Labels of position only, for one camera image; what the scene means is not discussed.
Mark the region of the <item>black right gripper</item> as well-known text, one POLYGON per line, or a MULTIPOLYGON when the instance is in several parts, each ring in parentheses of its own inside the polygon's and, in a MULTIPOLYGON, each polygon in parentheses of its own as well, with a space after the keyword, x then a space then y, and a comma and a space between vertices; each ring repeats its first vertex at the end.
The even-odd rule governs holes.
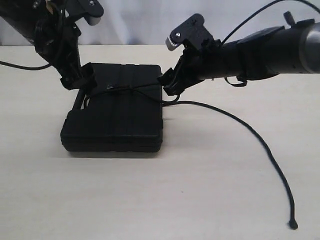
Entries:
POLYGON ((157 78, 168 96, 180 95, 204 80, 225 77, 225 59, 220 39, 204 37, 191 42, 188 38, 172 41, 172 50, 183 45, 176 66, 157 78))

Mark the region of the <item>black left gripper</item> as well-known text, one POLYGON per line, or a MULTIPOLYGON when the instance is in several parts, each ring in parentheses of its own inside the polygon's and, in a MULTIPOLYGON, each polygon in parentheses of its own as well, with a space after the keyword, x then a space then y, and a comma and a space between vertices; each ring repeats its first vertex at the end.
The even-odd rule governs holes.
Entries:
POLYGON ((67 90, 97 86, 94 64, 81 67, 78 51, 79 29, 68 20, 65 7, 34 7, 33 45, 46 64, 35 67, 44 70, 54 67, 61 75, 60 82, 67 90))

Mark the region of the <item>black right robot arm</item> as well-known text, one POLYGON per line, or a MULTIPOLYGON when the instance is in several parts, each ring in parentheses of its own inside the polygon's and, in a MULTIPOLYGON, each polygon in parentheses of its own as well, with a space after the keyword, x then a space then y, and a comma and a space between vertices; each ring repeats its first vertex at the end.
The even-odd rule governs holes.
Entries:
POLYGON ((189 47, 175 68, 158 78, 169 96, 204 80, 237 77, 243 83, 279 74, 319 74, 320 24, 314 19, 298 21, 290 28, 269 27, 245 38, 202 51, 189 47))

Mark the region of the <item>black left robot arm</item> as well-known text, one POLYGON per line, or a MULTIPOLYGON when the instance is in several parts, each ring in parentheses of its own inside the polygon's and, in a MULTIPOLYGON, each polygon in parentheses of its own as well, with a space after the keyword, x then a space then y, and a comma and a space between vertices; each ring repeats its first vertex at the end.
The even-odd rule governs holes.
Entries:
POLYGON ((2 0, 0 17, 20 33, 47 64, 22 66, 29 71, 54 67, 67 90, 90 85, 93 67, 82 66, 78 48, 81 30, 76 22, 83 18, 90 26, 97 25, 104 8, 97 0, 2 0))

